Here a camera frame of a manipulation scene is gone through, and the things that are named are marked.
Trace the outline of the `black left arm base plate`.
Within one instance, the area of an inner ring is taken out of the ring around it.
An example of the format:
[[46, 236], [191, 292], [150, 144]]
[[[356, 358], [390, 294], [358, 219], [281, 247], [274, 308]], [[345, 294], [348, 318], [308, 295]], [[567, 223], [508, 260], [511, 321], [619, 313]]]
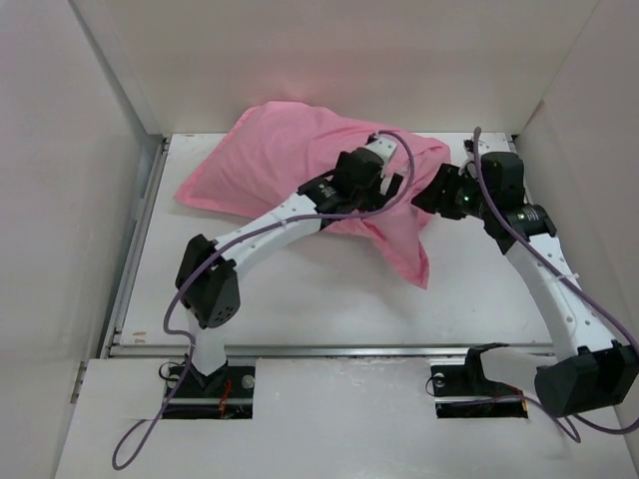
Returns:
[[163, 419], [245, 420], [252, 419], [256, 366], [227, 365], [203, 388], [189, 373], [162, 413]]

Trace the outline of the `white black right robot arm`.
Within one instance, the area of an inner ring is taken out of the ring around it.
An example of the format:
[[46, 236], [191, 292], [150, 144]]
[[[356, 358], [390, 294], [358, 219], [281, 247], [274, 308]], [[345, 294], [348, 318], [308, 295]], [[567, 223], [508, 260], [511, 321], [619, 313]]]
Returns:
[[548, 329], [554, 358], [543, 361], [505, 343], [470, 348], [462, 380], [474, 395], [495, 384], [529, 390], [554, 417], [623, 402], [638, 376], [638, 352], [595, 313], [565, 260], [548, 212], [527, 201], [524, 165], [507, 152], [439, 167], [412, 200], [420, 210], [459, 221], [474, 217], [519, 273]]

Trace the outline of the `pink satin pillowcase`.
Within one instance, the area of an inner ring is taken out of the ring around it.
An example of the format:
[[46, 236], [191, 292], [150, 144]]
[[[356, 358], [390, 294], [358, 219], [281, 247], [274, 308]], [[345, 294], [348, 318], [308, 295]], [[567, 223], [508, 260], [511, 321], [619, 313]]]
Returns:
[[[268, 102], [249, 108], [182, 182], [174, 198], [188, 208], [255, 219], [304, 182], [333, 168], [339, 153], [363, 146], [381, 128], [303, 103]], [[407, 131], [399, 135], [406, 144], [393, 156], [389, 169], [405, 176], [408, 157], [414, 157], [410, 191], [384, 214], [341, 221], [328, 231], [370, 240], [399, 276], [426, 288], [429, 261], [419, 235], [430, 216], [411, 200], [441, 165], [449, 163], [450, 148], [436, 138]]]

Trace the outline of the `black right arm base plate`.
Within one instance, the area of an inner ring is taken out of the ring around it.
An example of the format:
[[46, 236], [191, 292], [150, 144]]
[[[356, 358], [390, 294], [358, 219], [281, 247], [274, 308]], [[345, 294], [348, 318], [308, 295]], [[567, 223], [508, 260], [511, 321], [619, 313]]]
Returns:
[[435, 398], [438, 419], [527, 419], [522, 391], [485, 378], [474, 379], [464, 364], [434, 363], [425, 389]]

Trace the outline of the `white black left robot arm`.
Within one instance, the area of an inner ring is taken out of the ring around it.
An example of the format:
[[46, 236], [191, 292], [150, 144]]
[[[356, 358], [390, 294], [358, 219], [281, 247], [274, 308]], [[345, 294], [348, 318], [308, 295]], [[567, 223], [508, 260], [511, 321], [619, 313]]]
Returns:
[[261, 261], [286, 245], [344, 220], [383, 212], [403, 180], [388, 174], [395, 142], [378, 138], [339, 154], [329, 171], [301, 185], [280, 205], [249, 224], [220, 236], [193, 237], [176, 278], [190, 313], [196, 342], [187, 380], [198, 393], [217, 393], [226, 379], [225, 340], [218, 331], [240, 309], [240, 282]]

